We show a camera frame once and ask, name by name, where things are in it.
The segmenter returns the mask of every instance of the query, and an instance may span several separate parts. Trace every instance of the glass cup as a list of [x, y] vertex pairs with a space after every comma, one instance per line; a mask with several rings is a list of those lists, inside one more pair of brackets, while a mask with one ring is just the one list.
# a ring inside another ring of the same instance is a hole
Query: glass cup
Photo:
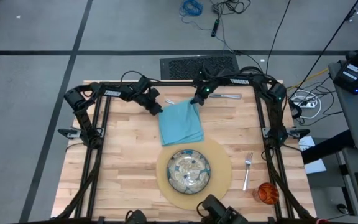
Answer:
[[278, 202], [278, 190], [271, 183], [263, 183], [252, 192], [257, 202], [273, 205]]

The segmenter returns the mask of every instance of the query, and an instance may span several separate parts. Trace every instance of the round placemat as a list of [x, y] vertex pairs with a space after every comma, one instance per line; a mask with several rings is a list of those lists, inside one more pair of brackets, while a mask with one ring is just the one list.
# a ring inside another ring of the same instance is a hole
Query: round placemat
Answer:
[[[196, 150], [207, 158], [211, 166], [211, 177], [207, 186], [197, 194], [183, 194], [175, 190], [167, 178], [167, 164], [171, 157], [182, 150]], [[158, 187], [164, 197], [173, 205], [186, 209], [195, 210], [197, 204], [202, 202], [209, 194], [217, 199], [223, 198], [231, 185], [232, 169], [229, 156], [223, 147], [216, 141], [205, 137], [203, 142], [165, 146], [157, 159], [155, 168]]]

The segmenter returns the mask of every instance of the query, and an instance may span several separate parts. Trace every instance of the blue cloth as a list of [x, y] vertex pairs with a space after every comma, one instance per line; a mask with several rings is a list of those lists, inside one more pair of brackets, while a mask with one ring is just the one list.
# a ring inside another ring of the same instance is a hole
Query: blue cloth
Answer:
[[190, 100], [166, 106], [158, 114], [158, 123], [162, 146], [204, 140], [197, 104], [190, 104]]

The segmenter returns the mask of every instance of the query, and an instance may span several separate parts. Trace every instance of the silver fork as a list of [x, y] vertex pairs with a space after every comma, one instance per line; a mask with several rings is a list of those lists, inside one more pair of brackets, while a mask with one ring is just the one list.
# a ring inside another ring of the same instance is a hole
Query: silver fork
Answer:
[[246, 157], [245, 164], [246, 164], [247, 171], [246, 171], [246, 178], [244, 179], [244, 185], [242, 186], [243, 191], [246, 191], [247, 187], [248, 187], [248, 179], [249, 179], [248, 173], [249, 173], [249, 169], [251, 167], [252, 155], [253, 155], [253, 152], [248, 152], [247, 157]]

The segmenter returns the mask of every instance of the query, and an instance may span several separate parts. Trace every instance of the butcher block table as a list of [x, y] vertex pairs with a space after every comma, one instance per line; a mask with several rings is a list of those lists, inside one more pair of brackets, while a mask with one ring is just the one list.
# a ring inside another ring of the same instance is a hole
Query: butcher block table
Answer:
[[[163, 107], [168, 105], [166, 99], [177, 103], [191, 98], [195, 93], [195, 88], [191, 86], [155, 87], [160, 92], [157, 101]], [[267, 217], [275, 217], [273, 205], [256, 202], [252, 197], [255, 188], [269, 182], [266, 162], [260, 156], [264, 146], [254, 89], [251, 86], [225, 86], [219, 87], [215, 93], [242, 95], [240, 100], [208, 98], [204, 106], [199, 107], [205, 136], [221, 144], [231, 160], [232, 182], [221, 201], [225, 206], [231, 206], [242, 213], [250, 221], [267, 221]], [[100, 118], [105, 100], [106, 97], [101, 103]], [[263, 100], [262, 107], [268, 126], [269, 119]], [[93, 117], [93, 113], [94, 105], [88, 108], [90, 118]], [[288, 105], [283, 122], [286, 127], [293, 126]], [[76, 120], [73, 126], [79, 126]], [[128, 210], [136, 209], [142, 210], [150, 221], [201, 220], [195, 210], [182, 210], [172, 205], [158, 189], [155, 164], [160, 151], [163, 150], [158, 115], [152, 116], [137, 103], [112, 98], [105, 135], [93, 211], [94, 220], [99, 216], [105, 216], [106, 220], [123, 220]], [[73, 140], [68, 145], [79, 142], [79, 139]], [[298, 147], [295, 139], [288, 138], [285, 144]], [[311, 215], [316, 216], [301, 153], [285, 146], [281, 150], [290, 190], [302, 206]], [[254, 156], [249, 173], [249, 189], [243, 192], [242, 185], [246, 173], [244, 159], [248, 152], [253, 152]], [[76, 194], [85, 153], [86, 146], [81, 144], [67, 150], [51, 217], [61, 213]], [[88, 193], [84, 197], [82, 216], [86, 214]], [[280, 204], [283, 216], [287, 217], [281, 191]]]

